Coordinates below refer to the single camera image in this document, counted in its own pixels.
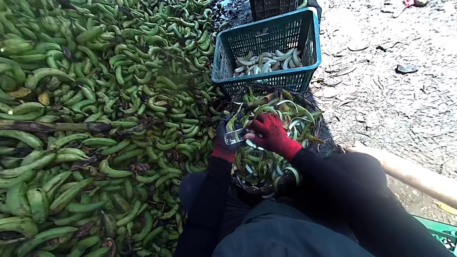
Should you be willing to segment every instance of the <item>red glove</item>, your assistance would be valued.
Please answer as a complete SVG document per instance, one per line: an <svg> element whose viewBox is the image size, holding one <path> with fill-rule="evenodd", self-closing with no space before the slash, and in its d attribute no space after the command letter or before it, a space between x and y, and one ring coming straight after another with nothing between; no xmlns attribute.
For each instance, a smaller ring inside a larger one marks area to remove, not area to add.
<svg viewBox="0 0 457 257"><path fill-rule="evenodd" d="M211 156L219 157L228 162L233 162L235 160L236 150L241 146L240 143L227 145L224 141L225 126L229 122L232 115L225 115L221 118L218 127L216 128L216 137L214 138L214 149Z"/></svg>
<svg viewBox="0 0 457 257"><path fill-rule="evenodd" d="M281 119L275 113L260 113L248 124L248 128L254 130L256 134L246 134L245 139L252 140L254 144L268 151L278 153L288 161L291 161L302 148L297 141L287 136Z"/></svg>

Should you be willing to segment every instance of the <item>leg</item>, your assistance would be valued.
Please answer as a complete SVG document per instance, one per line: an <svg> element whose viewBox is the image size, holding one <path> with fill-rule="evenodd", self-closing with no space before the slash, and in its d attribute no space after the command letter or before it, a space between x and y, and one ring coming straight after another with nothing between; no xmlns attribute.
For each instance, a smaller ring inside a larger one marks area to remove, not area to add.
<svg viewBox="0 0 457 257"><path fill-rule="evenodd" d="M386 175L381 164L369 155L347 153L328 157L326 161L344 170L348 178L356 177L371 186L373 190L388 190ZM292 195L292 199L294 199L293 206L315 222L356 241L345 216L335 208L337 204L313 181L303 181Z"/></svg>
<svg viewBox="0 0 457 257"><path fill-rule="evenodd" d="M206 172L191 173L182 179L179 185L179 198L187 212L191 209L192 203L206 178L206 174ZM238 199L236 188L229 187L227 205L220 224L219 241L232 233L250 211L251 207Z"/></svg>

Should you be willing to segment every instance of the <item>dirt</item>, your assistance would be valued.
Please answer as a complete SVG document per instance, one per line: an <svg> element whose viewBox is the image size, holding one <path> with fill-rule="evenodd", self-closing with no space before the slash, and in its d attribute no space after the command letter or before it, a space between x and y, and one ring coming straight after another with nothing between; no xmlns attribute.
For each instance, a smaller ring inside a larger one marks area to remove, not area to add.
<svg viewBox="0 0 457 257"><path fill-rule="evenodd" d="M321 154L357 140L456 179L457 3L433 0L397 18L401 0L318 3L322 63L314 77L324 82L309 94L325 111ZM234 0L225 12L229 27L251 20L249 1ZM418 69L404 74L398 65ZM432 198L392 178L389 186L409 212L457 224Z"/></svg>

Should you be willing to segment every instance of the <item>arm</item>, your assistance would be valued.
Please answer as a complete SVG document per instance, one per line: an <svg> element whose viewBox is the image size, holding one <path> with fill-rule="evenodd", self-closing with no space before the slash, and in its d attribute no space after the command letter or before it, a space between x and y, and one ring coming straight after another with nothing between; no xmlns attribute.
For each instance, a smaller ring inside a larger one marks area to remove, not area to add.
<svg viewBox="0 0 457 257"><path fill-rule="evenodd" d="M227 145L223 140L229 119L229 115L223 117L217 127L208 174L188 213L175 257L211 256L218 244L219 223L227 203L232 163L239 148L239 144Z"/></svg>
<svg viewBox="0 0 457 257"><path fill-rule="evenodd" d="M316 181L329 192L346 213L359 244L371 254L377 257L452 256L406 212L387 187L374 190L305 149L297 152L291 164L304 179Z"/></svg>

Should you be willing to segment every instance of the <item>glove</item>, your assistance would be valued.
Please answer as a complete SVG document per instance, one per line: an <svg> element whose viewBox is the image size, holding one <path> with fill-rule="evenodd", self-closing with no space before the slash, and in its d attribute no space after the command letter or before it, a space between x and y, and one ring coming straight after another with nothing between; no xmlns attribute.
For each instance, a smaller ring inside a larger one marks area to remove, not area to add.
<svg viewBox="0 0 457 257"><path fill-rule="evenodd" d="M235 160L235 152L241 146L241 143L236 143L228 145L224 141L224 136L227 133L225 126L229 122L232 115L228 114L221 118L221 121L216 128L216 137L214 138L214 149L211 156L219 157L228 162L233 162Z"/></svg>
<svg viewBox="0 0 457 257"><path fill-rule="evenodd" d="M302 148L297 141L287 136L281 119L275 113L260 113L255 120L248 123L247 127L254 130L256 134L246 134L245 139L252 140L254 144L268 151L278 153L288 161L291 161Z"/></svg>

